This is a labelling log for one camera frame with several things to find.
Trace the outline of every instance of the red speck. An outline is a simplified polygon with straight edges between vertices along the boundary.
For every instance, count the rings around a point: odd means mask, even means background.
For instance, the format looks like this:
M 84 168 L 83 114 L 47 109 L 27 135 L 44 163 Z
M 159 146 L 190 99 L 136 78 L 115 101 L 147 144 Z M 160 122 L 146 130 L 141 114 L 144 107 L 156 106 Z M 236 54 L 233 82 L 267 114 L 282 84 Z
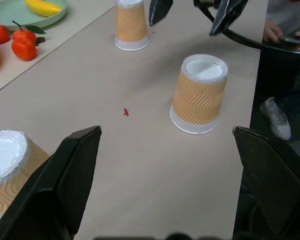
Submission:
M 125 109 L 124 109 L 124 114 L 123 114 L 123 115 L 128 117 L 128 116 L 129 116 L 129 111 L 130 111 L 130 110 L 127 110 L 127 109 L 125 108 Z

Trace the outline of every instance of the black cable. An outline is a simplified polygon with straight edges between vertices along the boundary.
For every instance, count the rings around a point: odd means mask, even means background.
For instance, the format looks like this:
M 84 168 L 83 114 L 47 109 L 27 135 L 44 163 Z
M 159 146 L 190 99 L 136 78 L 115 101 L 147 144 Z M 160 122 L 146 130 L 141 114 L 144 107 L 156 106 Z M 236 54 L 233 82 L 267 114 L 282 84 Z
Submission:
M 203 12 L 203 14 L 213 23 L 215 21 L 215 18 L 212 16 L 211 12 L 208 10 L 207 7 L 199 7 L 199 9 L 201 10 L 201 12 Z M 254 48 L 254 49 L 260 49 L 260 50 L 268 50 L 268 51 L 275 51 L 275 52 L 280 52 L 280 53 L 284 53 L 284 54 L 295 54 L 295 55 L 299 55 L 300 56 L 300 51 L 293 51 L 293 50 L 288 50 L 288 49 L 284 49 L 284 48 L 280 48 L 280 47 L 275 47 L 275 46 L 270 46 L 270 45 L 266 45 L 266 44 L 262 44 L 260 42 L 251 40 L 249 38 L 246 38 L 228 28 L 226 28 L 225 30 L 222 31 L 222 34 L 225 35 L 226 37 L 228 37 L 229 39 L 245 45 L 247 47 L 250 48 Z

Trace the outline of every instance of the corrugated paper cup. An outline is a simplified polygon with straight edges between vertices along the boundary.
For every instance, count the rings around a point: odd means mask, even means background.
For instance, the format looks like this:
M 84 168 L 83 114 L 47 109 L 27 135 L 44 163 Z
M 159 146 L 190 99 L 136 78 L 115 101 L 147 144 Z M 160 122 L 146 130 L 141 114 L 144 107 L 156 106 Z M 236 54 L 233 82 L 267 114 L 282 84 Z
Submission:
M 218 124 L 227 75 L 227 65 L 214 56 L 186 58 L 170 108 L 172 122 L 189 134 L 212 131 Z
M 148 43 L 143 0 L 115 0 L 115 45 L 126 51 L 137 51 Z
M 23 132 L 0 130 L 0 213 L 7 210 L 31 174 L 48 158 Z

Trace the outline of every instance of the sneaker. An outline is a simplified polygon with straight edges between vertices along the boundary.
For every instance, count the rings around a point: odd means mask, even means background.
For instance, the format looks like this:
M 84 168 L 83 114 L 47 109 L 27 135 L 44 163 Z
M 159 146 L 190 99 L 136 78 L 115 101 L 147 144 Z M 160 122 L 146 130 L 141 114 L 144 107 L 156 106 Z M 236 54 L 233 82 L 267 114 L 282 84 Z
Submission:
M 269 120 L 270 129 L 278 138 L 288 141 L 291 138 L 291 127 L 287 115 L 270 97 L 260 106 L 260 111 Z

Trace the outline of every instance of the person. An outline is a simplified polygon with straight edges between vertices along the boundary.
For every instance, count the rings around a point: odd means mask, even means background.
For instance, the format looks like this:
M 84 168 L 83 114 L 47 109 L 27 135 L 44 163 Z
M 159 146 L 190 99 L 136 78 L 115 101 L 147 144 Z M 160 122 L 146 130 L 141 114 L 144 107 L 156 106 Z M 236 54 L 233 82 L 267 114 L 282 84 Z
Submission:
M 300 39 L 300 0 L 269 0 L 263 40 L 282 44 L 278 39 L 282 35 Z M 277 137 L 286 141 L 291 138 L 289 120 L 300 113 L 300 66 L 293 87 L 281 95 L 269 97 L 260 110 Z

